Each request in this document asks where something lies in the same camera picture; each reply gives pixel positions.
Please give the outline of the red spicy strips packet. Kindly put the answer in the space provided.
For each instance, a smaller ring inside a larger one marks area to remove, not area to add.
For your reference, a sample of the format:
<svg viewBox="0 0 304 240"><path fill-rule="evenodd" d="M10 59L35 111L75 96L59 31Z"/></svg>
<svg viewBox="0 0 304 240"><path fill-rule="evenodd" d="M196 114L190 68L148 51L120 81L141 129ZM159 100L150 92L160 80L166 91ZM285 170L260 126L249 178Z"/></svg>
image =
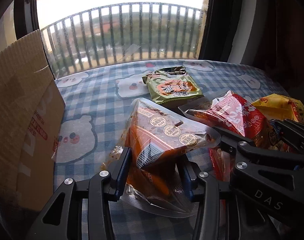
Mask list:
<svg viewBox="0 0 304 240"><path fill-rule="evenodd" d="M180 106L179 110L189 119L251 139L259 148L290 151L290 147L277 137L277 131L268 118L231 90L206 94Z"/></svg>

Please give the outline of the orange clear snack packet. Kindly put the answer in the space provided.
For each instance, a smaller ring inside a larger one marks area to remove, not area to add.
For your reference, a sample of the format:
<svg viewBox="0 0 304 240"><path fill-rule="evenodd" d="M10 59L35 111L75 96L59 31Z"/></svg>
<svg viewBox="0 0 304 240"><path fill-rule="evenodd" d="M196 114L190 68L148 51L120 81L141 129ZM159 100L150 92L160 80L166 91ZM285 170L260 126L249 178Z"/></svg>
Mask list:
<svg viewBox="0 0 304 240"><path fill-rule="evenodd" d="M132 160L121 200L155 215L191 217L196 206L182 187L176 160L193 150L217 146L219 133L145 98L135 99L128 112L123 133L101 168L111 167L130 148Z"/></svg>

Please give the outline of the yellow honey butter chip bag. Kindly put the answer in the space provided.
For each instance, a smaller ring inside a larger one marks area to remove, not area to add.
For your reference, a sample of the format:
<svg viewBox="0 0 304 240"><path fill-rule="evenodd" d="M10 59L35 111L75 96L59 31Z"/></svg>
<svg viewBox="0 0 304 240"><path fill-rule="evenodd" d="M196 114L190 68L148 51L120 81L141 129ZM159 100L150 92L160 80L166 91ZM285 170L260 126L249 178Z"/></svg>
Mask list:
<svg viewBox="0 0 304 240"><path fill-rule="evenodd" d="M300 100L279 94L264 96L252 103L268 120L289 119L304 124L304 105Z"/></svg>

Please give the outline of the dark red curtain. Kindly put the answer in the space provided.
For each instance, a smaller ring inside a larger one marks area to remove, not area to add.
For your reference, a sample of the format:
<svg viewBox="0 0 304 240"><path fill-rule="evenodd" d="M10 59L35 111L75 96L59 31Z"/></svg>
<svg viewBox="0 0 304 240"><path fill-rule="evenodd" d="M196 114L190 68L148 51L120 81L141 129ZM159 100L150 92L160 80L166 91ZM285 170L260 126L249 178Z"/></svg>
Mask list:
<svg viewBox="0 0 304 240"><path fill-rule="evenodd" d="M304 0L264 0L264 8L253 65L304 103Z"/></svg>

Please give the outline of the green snack packet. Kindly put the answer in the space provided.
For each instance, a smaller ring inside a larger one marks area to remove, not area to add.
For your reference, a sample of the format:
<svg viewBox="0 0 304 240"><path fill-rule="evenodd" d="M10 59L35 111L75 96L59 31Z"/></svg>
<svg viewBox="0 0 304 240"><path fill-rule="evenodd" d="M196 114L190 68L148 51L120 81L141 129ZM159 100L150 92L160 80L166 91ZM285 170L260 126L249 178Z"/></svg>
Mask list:
<svg viewBox="0 0 304 240"><path fill-rule="evenodd" d="M184 66L161 68L142 77L149 90L151 100L161 106L182 105L203 97L197 85Z"/></svg>

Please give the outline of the brown cardboard box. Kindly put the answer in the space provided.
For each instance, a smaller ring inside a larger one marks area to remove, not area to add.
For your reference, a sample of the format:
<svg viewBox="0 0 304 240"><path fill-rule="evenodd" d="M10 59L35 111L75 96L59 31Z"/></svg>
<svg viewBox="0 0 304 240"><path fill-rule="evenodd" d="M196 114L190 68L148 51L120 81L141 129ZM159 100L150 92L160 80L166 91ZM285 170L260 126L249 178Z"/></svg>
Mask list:
<svg viewBox="0 0 304 240"><path fill-rule="evenodd" d="M0 52L0 202L40 211L52 196L64 109L39 31Z"/></svg>

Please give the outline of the blue checkered tablecloth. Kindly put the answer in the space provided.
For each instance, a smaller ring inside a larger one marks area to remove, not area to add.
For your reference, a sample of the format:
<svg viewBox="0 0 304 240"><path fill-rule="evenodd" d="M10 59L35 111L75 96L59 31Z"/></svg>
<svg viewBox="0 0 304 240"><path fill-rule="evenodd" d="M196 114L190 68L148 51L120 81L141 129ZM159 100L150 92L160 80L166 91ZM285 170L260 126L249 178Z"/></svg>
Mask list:
<svg viewBox="0 0 304 240"><path fill-rule="evenodd" d="M201 60L154 60L91 69L56 81L65 102L59 132L54 191L66 179L90 179L100 171L121 137L135 98L150 99L142 76L157 69L185 66L201 91L232 90L249 102L288 92L255 67ZM168 218L123 201L110 202L116 239L191 239L195 216Z"/></svg>

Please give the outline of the metal balcony railing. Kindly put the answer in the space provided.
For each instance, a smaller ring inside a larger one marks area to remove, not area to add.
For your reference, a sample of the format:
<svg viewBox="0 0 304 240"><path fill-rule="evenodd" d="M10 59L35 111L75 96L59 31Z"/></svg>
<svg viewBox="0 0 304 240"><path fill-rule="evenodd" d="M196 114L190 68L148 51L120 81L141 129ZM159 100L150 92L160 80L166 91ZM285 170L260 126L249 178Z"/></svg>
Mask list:
<svg viewBox="0 0 304 240"><path fill-rule="evenodd" d="M112 64L196 59L207 11L129 2L84 10L40 30L55 78Z"/></svg>

